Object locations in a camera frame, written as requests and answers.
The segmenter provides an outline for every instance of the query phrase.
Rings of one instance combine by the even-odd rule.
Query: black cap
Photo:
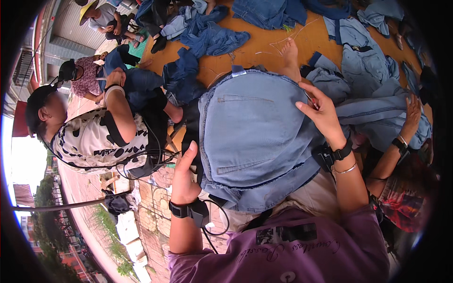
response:
[[[74,63],[74,59],[64,62],[61,64],[60,71],[58,73],[59,80],[63,80],[65,82],[74,79],[74,76],[77,75],[76,72],[76,64]]]
[[[27,107],[25,108],[25,121],[32,133],[36,133],[41,123],[38,116],[38,111],[45,106],[49,94],[57,91],[56,86],[45,85],[38,87],[27,100]]]

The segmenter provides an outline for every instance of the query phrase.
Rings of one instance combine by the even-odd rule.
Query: red patterned clothing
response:
[[[101,94],[99,81],[96,80],[96,74],[101,66],[93,63],[93,57],[82,57],[75,61],[76,65],[83,68],[83,75],[76,81],[71,81],[71,91],[78,97],[85,97],[87,92],[98,96]]]

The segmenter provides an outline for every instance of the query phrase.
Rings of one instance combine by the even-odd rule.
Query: tree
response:
[[[36,206],[55,205],[52,188],[52,176],[44,176],[34,195]],[[67,252],[69,241],[57,221],[60,217],[59,214],[60,211],[32,212],[31,219],[34,224],[34,239],[35,241],[54,247],[58,252]]]
[[[38,259],[47,271],[54,275],[57,279],[56,282],[61,283],[81,283],[76,270],[62,263],[58,252],[50,245],[43,243],[40,245],[43,254],[38,254]]]

